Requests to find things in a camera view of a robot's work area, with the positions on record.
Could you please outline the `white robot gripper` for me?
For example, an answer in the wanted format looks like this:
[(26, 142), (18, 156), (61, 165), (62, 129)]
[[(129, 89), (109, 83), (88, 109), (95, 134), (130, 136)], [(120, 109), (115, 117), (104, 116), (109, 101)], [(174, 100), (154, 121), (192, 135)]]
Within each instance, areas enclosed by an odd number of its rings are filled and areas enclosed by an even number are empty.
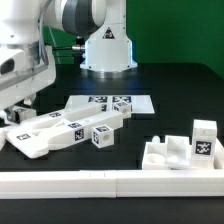
[(27, 72), (14, 72), (0, 76), (0, 110), (4, 110), (7, 122), (14, 122), (15, 114), (11, 106), (23, 100), (32, 106), (36, 93), (51, 85), (56, 78), (55, 60), (52, 48), (46, 47), (49, 65), (41, 63)]

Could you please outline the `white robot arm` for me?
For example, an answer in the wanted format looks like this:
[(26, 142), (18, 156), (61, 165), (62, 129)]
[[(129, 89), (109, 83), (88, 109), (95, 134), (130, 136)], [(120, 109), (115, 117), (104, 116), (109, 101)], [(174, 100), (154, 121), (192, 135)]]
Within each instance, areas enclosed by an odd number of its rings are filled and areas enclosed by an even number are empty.
[(56, 78), (43, 28), (86, 38), (80, 68), (102, 78), (137, 67), (126, 34), (127, 0), (0, 0), (0, 118), (16, 120), (13, 107), (31, 104)]

